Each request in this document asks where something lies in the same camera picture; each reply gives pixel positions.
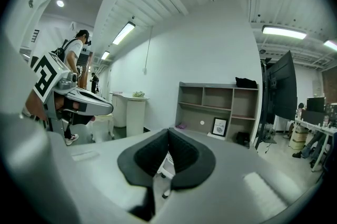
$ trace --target backpack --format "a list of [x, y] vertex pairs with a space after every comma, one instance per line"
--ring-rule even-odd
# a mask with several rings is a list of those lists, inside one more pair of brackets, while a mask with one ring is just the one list
[[68, 44], [67, 44], [67, 46], [66, 46], [65, 48], [63, 48], [63, 46], [64, 46], [65, 44], [63, 44], [61, 48], [57, 48], [56, 50], [52, 51], [52, 53], [56, 54], [57, 57], [60, 58], [60, 60], [61, 60], [62, 62], [64, 62], [64, 56], [65, 56], [64, 51], [65, 51], [65, 50], [69, 47], [69, 45], [70, 45], [73, 41], [75, 41], [75, 40], [76, 40], [76, 38], [74, 38], [73, 40], [69, 41]]

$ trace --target fluorescent light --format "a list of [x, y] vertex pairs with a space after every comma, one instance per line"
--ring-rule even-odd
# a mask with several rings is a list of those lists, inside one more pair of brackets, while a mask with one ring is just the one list
[[63, 1], [57, 0], [56, 3], [57, 3], [57, 5], [58, 5], [59, 7], [64, 7]]
[[110, 54], [109, 52], [105, 51], [101, 59], [105, 60], [109, 54]]
[[335, 51], [337, 51], [337, 45], [335, 43], [331, 42], [331, 41], [324, 42], [324, 45], [330, 47], [331, 49], [334, 49]]
[[263, 26], [262, 28], [263, 34], [271, 34], [271, 35], [280, 35], [280, 36], [289, 36], [299, 38], [300, 40], [306, 37], [305, 33], [289, 30], [280, 27], [273, 27], [273, 26]]
[[128, 22], [112, 43], [118, 45], [135, 27], [135, 24]]

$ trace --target wooden shelf unit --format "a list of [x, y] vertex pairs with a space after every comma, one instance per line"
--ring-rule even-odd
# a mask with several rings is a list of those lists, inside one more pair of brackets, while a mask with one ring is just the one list
[[258, 123], [258, 103], [259, 88], [180, 82], [175, 125], [183, 123], [187, 130], [207, 135], [208, 132], [212, 133], [214, 118], [225, 119], [225, 140], [235, 142], [238, 132], [248, 132], [252, 137], [255, 124]]

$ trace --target picture frame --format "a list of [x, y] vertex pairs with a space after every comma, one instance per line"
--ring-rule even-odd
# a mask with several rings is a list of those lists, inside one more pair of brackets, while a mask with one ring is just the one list
[[212, 134], [225, 137], [226, 132], [227, 132], [227, 127], [228, 127], [227, 119], [214, 118]]

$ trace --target black pants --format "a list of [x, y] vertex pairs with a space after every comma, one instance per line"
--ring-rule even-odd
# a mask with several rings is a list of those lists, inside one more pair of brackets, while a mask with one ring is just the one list
[[71, 139], [72, 138], [72, 133], [70, 132], [70, 127], [68, 126], [66, 131], [64, 132], [64, 138], [66, 139]]

